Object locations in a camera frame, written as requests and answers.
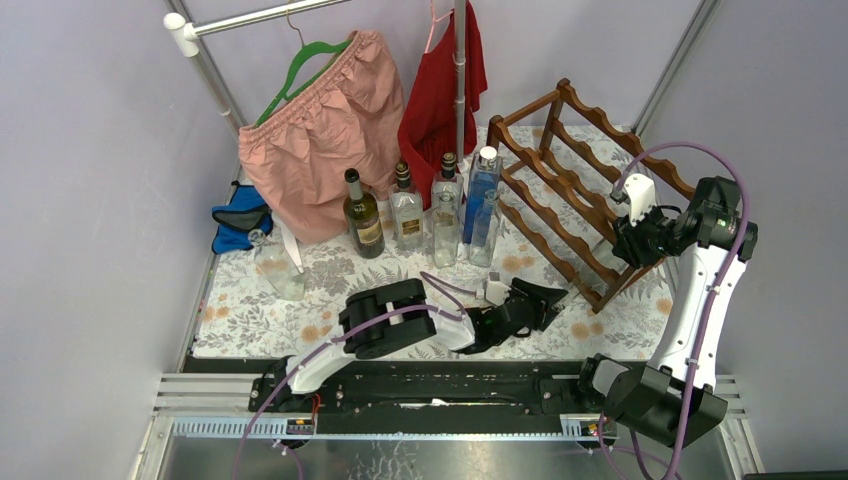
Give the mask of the vertical metal pole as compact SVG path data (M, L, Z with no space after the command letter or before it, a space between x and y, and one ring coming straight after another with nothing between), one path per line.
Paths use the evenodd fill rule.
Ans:
M455 0L453 8L455 51L453 62L456 73L455 123L456 155L459 160L465 156L465 85L466 85L466 0Z

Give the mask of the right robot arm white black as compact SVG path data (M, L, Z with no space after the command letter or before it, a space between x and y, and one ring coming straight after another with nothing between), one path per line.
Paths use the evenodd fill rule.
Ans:
M643 365L627 366L602 354L585 360L573 386L583 410L605 415L667 447L679 435L689 445L724 419L715 355L729 300L758 241L758 226L742 224L738 185L716 176L699 180L687 208L667 217L655 186L632 174L612 193L630 206L614 223L615 257L634 267L666 257L679 260L676 290L665 331Z

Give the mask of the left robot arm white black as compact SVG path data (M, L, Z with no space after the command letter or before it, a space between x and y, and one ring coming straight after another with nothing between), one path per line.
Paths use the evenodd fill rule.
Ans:
M299 410L324 381L353 361L379 359L429 339L460 355L486 352L508 339L545 331L569 294L520 278L505 283L492 272L473 293L485 306L466 307L454 300L441 307L428 299L427 286L443 294L454 288L422 273L350 296L327 340L274 366L272 398L285 410Z

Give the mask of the clear bottle black gold cap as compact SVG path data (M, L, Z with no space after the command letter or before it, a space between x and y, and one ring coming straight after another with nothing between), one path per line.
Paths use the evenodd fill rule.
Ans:
M442 155L439 170L436 172L431 185L431 205L436 207L440 195L450 192L457 212L461 210L464 196L464 179L457 169L457 157L452 152Z

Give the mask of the small clear bottle bluish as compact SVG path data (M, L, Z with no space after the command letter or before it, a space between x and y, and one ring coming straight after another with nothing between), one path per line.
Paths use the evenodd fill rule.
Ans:
M487 190L474 218L469 262L477 267L491 266L501 224L499 192Z

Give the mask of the clear glass wine bottle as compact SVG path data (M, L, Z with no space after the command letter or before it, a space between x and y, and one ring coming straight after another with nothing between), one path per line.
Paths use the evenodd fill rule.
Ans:
M630 273L627 263L613 253L613 245L601 239L585 259L578 257L571 263L570 274L565 276L567 293L557 306L567 310L584 301L599 313L623 288Z

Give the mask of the blue glass bottle silver cap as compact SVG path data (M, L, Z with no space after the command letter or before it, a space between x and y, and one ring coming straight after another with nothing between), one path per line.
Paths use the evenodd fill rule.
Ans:
M501 168L502 160L498 150L492 146L482 147L472 161L462 235L465 244L472 241L474 219L483 205L485 193L497 189Z

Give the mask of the pink skirt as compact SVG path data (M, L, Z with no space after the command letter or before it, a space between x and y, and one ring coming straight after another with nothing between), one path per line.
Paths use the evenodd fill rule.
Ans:
M346 170L379 200L401 159L402 82L383 35L359 30L310 86L262 125L239 132L246 176L295 238L313 244L347 230Z

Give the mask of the wooden wine rack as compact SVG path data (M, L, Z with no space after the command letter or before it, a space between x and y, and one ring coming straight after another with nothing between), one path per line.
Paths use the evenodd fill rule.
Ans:
M636 134L626 133L618 129L610 123L603 109L590 107L582 102L571 81L567 78L559 80L553 91L519 110L505 117L500 115L493 116L489 120L486 144L492 147L504 146L508 151L516 155L518 161L509 167L503 168L501 171L501 180L532 213L536 214L556 234L561 243L569 247L576 254L577 258L585 259L590 249L589 244L583 238L569 233L559 221L559 217L555 214L554 210L539 203L538 199L531 193L528 185L515 177L518 171L524 168L529 169L545 185L551 188L561 200L575 210L583 220L588 222L603 239L611 243L615 241L612 226L616 215L613 213L613 210L600 194L590 191L583 184L582 177L577 172L567 169L558 163L552 150L552 140L557 138L562 141L573 153L610 183L618 181L622 177L622 172L618 168L600 161L586 142L576 140L567 132L566 127L560 120L564 106L569 106L584 119L588 120L592 126L600 130L601 133L625 152L631 155L637 155L644 151L641 140ZM509 132L509 127L544 107L547 107L549 111L542 130L539 146L537 148L531 148L519 145ZM564 278L570 274L571 263L557 256L549 246L547 240L539 232L528 226L522 214L516 208L506 203L502 203L501 208L513 225L517 227L525 238L536 247L542 256ZM631 273L627 275L626 283L619 293L651 271L649 267L640 269L630 268Z

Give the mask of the clear square liquor bottle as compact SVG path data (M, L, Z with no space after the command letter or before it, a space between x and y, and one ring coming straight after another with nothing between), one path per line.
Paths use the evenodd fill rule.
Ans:
M389 202L398 248L420 248L424 240L423 200L404 161L395 166L395 183L391 187Z

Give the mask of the metal clothes rail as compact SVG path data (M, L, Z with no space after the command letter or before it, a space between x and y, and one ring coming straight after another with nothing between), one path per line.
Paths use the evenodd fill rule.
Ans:
M167 1L162 24L189 61L228 128L253 123L285 84L297 54L315 41L347 35L333 18L352 1Z

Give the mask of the red garment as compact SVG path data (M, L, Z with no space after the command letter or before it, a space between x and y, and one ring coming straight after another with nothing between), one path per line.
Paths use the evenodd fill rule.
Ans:
M482 39L471 3L466 4L465 110L463 153L471 154L477 145L474 113L480 109L480 96L487 90ZM421 194L424 207L431 206L431 187L445 153L457 152L457 76L455 21L449 19L446 31L435 47L422 55L412 92L401 120L397 139L402 160Z

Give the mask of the pink clothes hanger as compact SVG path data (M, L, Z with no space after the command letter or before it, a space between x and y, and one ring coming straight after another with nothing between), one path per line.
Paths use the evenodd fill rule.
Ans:
M455 2L449 0L429 1L429 29L424 47L424 53L431 52L438 42L449 23L455 10Z

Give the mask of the small clear glass bottle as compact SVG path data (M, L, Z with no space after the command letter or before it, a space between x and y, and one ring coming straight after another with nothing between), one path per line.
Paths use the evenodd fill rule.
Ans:
M433 211L434 263L437 268L452 266L457 261L459 220L451 191L442 191Z

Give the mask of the dark green wine bottle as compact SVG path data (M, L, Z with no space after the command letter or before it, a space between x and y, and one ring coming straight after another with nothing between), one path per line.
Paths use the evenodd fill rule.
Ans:
M356 169L347 169L344 179L349 195L343 210L355 249L365 259L377 258L385 248L377 201L364 190Z

